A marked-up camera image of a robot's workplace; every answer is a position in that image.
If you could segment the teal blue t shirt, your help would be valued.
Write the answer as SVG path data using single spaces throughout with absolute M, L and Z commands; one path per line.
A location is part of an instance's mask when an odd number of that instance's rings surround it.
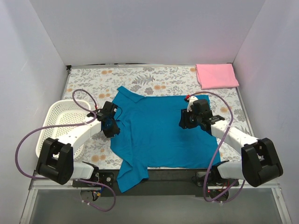
M 179 126 L 183 96 L 145 97 L 125 87 L 113 100 L 120 133 L 111 150 L 122 159 L 117 176 L 121 192 L 149 177 L 148 168 L 207 168 L 220 162 L 217 139 L 200 127 Z

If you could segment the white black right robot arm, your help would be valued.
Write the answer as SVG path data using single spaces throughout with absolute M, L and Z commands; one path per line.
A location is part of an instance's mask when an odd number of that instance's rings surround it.
M 240 162 L 225 161 L 212 164 L 206 177 L 211 177 L 216 185 L 228 179 L 245 180 L 252 187 L 280 177 L 283 168 L 274 143 L 268 139 L 258 139 L 232 127 L 222 116 L 213 115 L 205 99 L 187 96 L 187 108 L 181 111 L 179 126 L 183 129 L 200 127 L 241 154 Z

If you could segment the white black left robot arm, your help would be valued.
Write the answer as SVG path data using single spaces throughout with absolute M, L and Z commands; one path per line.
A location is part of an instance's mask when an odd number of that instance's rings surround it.
M 59 137 L 48 137 L 43 141 L 36 171 L 61 185 L 72 179 L 83 179 L 90 187 L 99 183 L 99 168 L 88 162 L 75 162 L 74 153 L 92 136 L 103 132 L 107 138 L 120 133 L 114 118 L 118 106 L 105 102 L 103 107 L 85 113 L 82 125 L 76 126 Z

